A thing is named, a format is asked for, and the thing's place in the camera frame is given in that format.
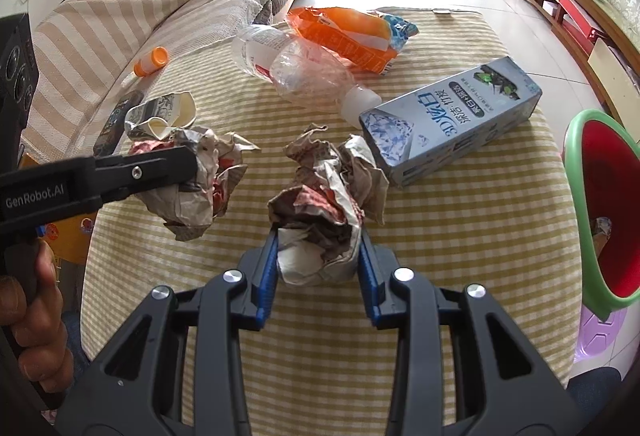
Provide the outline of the person's left hand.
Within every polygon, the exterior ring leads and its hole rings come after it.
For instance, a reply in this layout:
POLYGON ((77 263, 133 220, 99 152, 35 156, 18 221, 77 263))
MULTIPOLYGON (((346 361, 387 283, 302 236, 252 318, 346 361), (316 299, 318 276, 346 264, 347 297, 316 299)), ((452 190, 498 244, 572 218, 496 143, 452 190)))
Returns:
POLYGON ((56 283, 53 252, 38 241, 34 263, 38 294, 27 304, 18 281, 1 277, 1 326, 9 327, 23 352, 17 367, 29 382, 39 383, 46 393, 60 393, 73 380, 73 355, 66 347, 62 323, 63 297, 56 283))

